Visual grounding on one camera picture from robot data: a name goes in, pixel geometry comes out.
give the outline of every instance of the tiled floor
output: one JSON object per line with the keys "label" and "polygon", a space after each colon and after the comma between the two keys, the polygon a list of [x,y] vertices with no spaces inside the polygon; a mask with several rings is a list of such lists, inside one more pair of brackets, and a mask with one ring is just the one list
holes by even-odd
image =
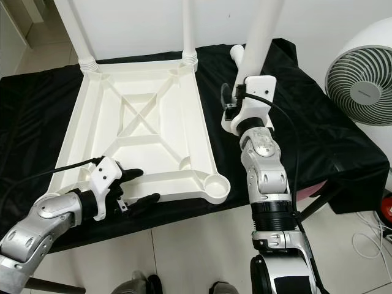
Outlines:
{"label": "tiled floor", "polygon": [[[28,35],[32,52],[21,74],[77,63],[57,12],[50,13],[48,22],[34,25]],[[303,200],[298,206],[308,203]],[[392,293],[381,257],[368,260],[353,250],[353,233],[372,234],[355,214],[335,215],[326,206],[304,226],[331,294]],[[130,279],[133,270],[142,270],[146,275],[158,273],[166,294],[207,293],[217,280],[231,282],[240,294],[251,293],[249,262],[256,254],[251,231],[251,210],[244,206],[50,254],[34,277],[104,294]],[[358,247],[367,254],[375,252],[364,238],[358,238]],[[392,268],[391,256],[386,258]]]}

